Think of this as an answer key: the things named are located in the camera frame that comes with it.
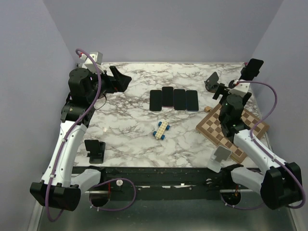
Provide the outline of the blue-edged phone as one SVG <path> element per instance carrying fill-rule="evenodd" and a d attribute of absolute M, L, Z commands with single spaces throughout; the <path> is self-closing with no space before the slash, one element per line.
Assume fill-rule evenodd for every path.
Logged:
<path fill-rule="evenodd" d="M 196 90 L 186 91 L 186 109 L 190 112 L 199 111 L 198 93 Z"/>

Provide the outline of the black smartphone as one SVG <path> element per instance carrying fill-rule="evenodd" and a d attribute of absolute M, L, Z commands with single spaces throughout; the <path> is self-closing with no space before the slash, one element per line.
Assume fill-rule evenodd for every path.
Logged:
<path fill-rule="evenodd" d="M 173 107 L 174 106 L 173 93 L 174 93 L 173 87 L 162 87 L 162 106 L 163 107 Z"/>

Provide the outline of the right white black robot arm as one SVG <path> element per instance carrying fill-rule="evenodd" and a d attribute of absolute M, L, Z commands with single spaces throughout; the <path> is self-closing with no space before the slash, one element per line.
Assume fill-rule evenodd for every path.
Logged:
<path fill-rule="evenodd" d="M 274 210 L 283 206 L 299 209 L 306 203 L 302 186 L 301 169 L 295 162 L 287 163 L 259 142 L 241 119 L 248 93 L 235 93 L 224 84 L 219 84 L 213 98 L 221 96 L 219 121 L 223 135 L 241 148 L 261 170 L 261 173 L 237 167 L 221 177 L 228 189 L 243 185 L 260 194 L 263 203 Z"/>

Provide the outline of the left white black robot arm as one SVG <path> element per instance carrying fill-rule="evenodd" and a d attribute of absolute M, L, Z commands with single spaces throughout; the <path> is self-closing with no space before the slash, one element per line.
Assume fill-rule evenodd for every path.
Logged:
<path fill-rule="evenodd" d="M 59 138 L 48 168 L 40 182 L 33 182 L 30 193 L 42 206 L 74 211 L 81 195 L 94 187 L 102 190 L 107 183 L 103 168 L 90 166 L 72 179 L 77 150 L 94 114 L 92 102 L 96 95 L 125 92 L 132 78 L 111 66 L 112 75 L 100 75 L 85 68 L 76 68 L 69 74 L 70 89 L 61 110 Z"/>

